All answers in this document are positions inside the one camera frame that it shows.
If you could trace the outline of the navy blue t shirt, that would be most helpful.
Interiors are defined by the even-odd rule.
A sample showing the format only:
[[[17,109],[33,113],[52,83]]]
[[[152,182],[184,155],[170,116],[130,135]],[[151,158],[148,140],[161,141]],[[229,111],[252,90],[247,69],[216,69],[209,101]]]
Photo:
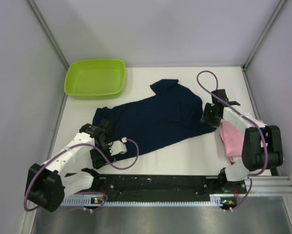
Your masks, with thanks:
[[[151,153],[215,131],[214,127],[200,122],[201,98],[177,79],[162,79],[150,88],[155,94],[152,97],[113,108],[98,108],[95,112],[94,125],[106,119],[114,126],[111,141],[127,137],[137,143],[139,150],[129,143],[127,153],[118,155],[117,160]]]

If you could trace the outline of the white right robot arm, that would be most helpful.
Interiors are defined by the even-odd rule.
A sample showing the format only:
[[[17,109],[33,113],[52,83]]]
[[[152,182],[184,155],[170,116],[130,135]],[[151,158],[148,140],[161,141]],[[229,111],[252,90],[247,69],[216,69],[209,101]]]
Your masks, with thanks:
[[[229,193],[236,182],[248,175],[281,166],[284,161],[280,128],[266,125],[243,111],[237,101],[229,101],[224,89],[211,92],[202,123],[216,127],[231,165],[218,175],[218,188]]]

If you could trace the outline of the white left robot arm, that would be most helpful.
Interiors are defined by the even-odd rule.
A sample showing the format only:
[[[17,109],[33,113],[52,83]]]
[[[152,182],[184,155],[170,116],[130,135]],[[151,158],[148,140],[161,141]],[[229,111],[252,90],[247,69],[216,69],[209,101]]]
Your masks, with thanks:
[[[104,119],[99,125],[85,124],[73,139],[54,157],[28,170],[24,209],[29,212],[27,202],[33,202],[49,212],[57,210],[63,200],[80,191],[96,193],[100,189],[99,175],[94,169],[75,170],[79,161],[90,158],[90,151],[109,155],[109,143],[114,126]]]

